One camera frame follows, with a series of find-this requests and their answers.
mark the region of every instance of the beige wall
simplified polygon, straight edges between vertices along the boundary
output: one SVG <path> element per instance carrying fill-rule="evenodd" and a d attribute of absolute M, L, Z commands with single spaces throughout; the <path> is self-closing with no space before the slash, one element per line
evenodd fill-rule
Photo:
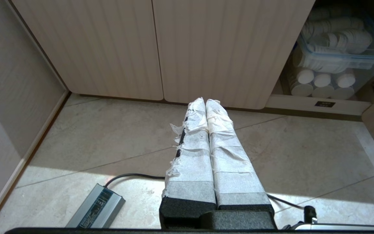
<path fill-rule="evenodd" d="M 66 93 L 0 0 L 0 201 Z"/>

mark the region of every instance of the black cable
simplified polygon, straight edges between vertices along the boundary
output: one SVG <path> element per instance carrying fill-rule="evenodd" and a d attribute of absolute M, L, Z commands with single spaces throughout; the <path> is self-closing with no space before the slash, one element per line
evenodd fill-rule
<path fill-rule="evenodd" d="M 106 185 L 104 186 L 105 188 L 108 187 L 110 183 L 112 183 L 114 180 L 125 177 L 125 176 L 139 176 L 139 177 L 145 177 L 145 178 L 150 178 L 150 179 L 165 179 L 164 176 L 150 176 L 150 175 L 145 175 L 145 174 L 138 174 L 138 173 L 128 173 L 128 174 L 122 174 L 115 176 L 114 178 L 110 179 Z"/>
<path fill-rule="evenodd" d="M 272 195 L 270 195 L 270 194 L 266 194 L 266 195 L 267 195 L 269 198 L 271 198 L 272 200 L 277 200 L 278 202 L 285 203 L 285 204 L 287 204 L 287 205 L 293 206 L 293 207 L 298 208 L 298 209 L 304 209 L 304 207 L 302 207 L 302 206 L 298 206 L 298 205 L 296 205 L 296 204 L 294 204 L 294 203 L 290 203 L 289 201 L 282 200 L 281 198 L 274 197 L 274 196 L 272 196 Z"/>
<path fill-rule="evenodd" d="M 145 178 L 150 178 L 150 179 L 165 179 L 164 176 L 150 176 L 150 175 L 145 175 L 145 174 L 139 174 L 139 173 L 128 173 L 128 174 L 122 174 L 122 175 L 118 175 L 118 176 L 115 176 L 114 178 L 110 179 L 106 185 L 104 186 L 105 188 L 108 187 L 108 185 L 110 185 L 110 183 L 112 183 L 114 180 L 116 179 L 119 179 L 119 178 L 122 178 L 122 177 L 125 177 L 125 176 L 139 176 L 139 177 L 145 177 Z M 290 203 L 289 201 L 285 201 L 285 200 L 282 200 L 280 198 L 277 198 L 277 197 L 274 197 L 270 194 L 266 194 L 270 199 L 272 200 L 277 200 L 279 202 L 282 202 L 282 203 L 285 203 L 287 205 L 290 205 L 290 206 L 293 206 L 295 208 L 298 208 L 298 209 L 304 209 L 304 207 L 302 206 L 298 206 L 294 203 Z"/>

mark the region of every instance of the silver power adapter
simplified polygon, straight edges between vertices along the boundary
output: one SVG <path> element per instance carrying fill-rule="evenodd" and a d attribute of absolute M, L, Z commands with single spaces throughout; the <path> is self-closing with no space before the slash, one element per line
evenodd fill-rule
<path fill-rule="evenodd" d="M 96 184 L 66 228 L 109 228 L 124 203 L 122 196 Z"/>

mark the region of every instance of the tile floor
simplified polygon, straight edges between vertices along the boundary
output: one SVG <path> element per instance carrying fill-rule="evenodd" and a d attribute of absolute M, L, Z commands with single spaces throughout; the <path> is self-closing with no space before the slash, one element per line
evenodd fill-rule
<path fill-rule="evenodd" d="M 72 95 L 0 212 L 0 233 L 64 227 L 96 183 L 129 172 L 164 175 L 169 124 L 185 106 Z M 312 205 L 322 223 L 374 225 L 374 141 L 363 123 L 229 111 L 265 190 Z M 113 228 L 160 228 L 163 181 L 126 178 Z M 279 228 L 303 212 L 273 202 Z"/>

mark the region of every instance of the black label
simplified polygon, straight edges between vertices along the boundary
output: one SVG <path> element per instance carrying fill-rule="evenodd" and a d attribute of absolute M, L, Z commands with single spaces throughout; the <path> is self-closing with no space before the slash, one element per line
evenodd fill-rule
<path fill-rule="evenodd" d="M 334 104 L 336 104 L 335 102 L 322 102 L 322 101 L 318 101 L 316 103 L 316 107 L 323 107 L 323 108 L 332 108 L 334 106 Z"/>
<path fill-rule="evenodd" d="M 104 190 L 102 190 L 101 194 L 99 194 L 98 198 L 96 198 L 95 202 L 92 204 L 86 215 L 83 217 L 82 221 L 80 221 L 77 228 L 90 228 L 111 196 L 112 191 L 104 188 Z"/>

